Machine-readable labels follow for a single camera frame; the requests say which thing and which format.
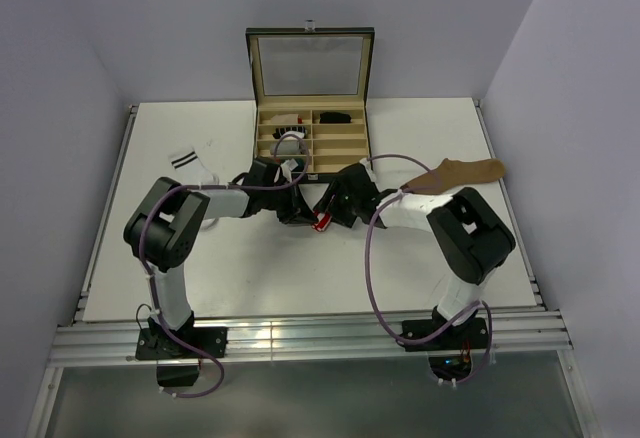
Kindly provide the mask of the red white striped sock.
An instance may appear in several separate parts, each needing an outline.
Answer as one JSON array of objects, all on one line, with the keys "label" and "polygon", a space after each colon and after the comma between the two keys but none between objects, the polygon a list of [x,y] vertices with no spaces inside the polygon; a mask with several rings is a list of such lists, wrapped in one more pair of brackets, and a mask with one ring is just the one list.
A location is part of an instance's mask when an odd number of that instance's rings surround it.
[{"label": "red white striped sock", "polygon": [[316,232],[324,232],[332,221],[330,213],[315,211],[316,222],[311,225]]}]

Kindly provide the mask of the brown ribbed sock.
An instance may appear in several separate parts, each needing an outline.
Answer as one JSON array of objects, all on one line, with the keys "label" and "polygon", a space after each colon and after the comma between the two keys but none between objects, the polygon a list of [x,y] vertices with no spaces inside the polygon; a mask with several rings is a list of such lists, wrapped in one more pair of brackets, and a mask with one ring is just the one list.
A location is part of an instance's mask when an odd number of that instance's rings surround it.
[{"label": "brown ribbed sock", "polygon": [[423,173],[401,186],[405,192],[421,195],[441,195],[456,187],[497,182],[506,174],[499,159],[459,161],[445,158],[431,172]]}]

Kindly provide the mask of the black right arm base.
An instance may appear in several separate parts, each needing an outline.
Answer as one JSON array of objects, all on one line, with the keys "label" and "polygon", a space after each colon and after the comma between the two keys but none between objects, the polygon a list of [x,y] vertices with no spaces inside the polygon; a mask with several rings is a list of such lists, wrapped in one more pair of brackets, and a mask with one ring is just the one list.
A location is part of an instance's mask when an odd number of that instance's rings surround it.
[{"label": "black right arm base", "polygon": [[468,381],[492,361],[492,321],[477,316],[477,311],[461,324],[451,325],[443,331],[445,319],[436,311],[430,319],[404,320],[400,340],[406,352],[435,352],[428,363],[439,384],[452,387]]}]

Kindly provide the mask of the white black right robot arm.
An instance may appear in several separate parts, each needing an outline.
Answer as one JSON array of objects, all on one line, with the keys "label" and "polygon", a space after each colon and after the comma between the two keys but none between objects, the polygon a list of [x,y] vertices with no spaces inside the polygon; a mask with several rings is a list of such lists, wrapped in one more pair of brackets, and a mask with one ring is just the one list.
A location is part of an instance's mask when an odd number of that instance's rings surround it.
[{"label": "white black right robot arm", "polygon": [[365,282],[374,313],[381,317],[371,279],[373,229],[407,228],[433,235],[452,277],[433,316],[435,341],[452,348],[468,332],[466,322],[480,305],[485,282],[515,249],[515,238],[474,188],[454,194],[423,195],[402,189],[379,190],[363,163],[338,172],[313,211],[333,224],[350,228],[357,219],[368,226]]}]

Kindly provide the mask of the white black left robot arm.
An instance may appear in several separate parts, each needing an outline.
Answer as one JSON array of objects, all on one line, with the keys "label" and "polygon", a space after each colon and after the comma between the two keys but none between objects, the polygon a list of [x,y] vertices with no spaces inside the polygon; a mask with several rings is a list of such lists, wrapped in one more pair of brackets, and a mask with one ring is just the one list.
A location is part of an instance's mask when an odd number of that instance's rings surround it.
[{"label": "white black left robot arm", "polygon": [[159,346],[183,357],[195,344],[188,327],[194,312],[188,302],[184,263],[201,224],[209,219],[249,218],[273,211],[284,225],[312,225],[317,217],[308,206],[285,163],[258,157],[248,171],[225,185],[183,185],[158,178],[125,225],[123,238],[139,259],[149,280],[152,320],[162,331]]}]

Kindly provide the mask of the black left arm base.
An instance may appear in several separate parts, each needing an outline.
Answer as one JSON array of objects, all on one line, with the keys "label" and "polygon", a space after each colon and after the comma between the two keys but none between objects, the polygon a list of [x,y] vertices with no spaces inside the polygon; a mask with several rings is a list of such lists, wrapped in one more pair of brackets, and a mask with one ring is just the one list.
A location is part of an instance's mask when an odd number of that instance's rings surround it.
[{"label": "black left arm base", "polygon": [[164,388],[183,389],[193,386],[200,378],[205,357],[195,349],[214,358],[223,358],[226,352],[226,327],[193,328],[180,340],[188,347],[171,339],[161,328],[144,328],[139,332],[135,351],[138,362],[156,364],[157,383]]}]

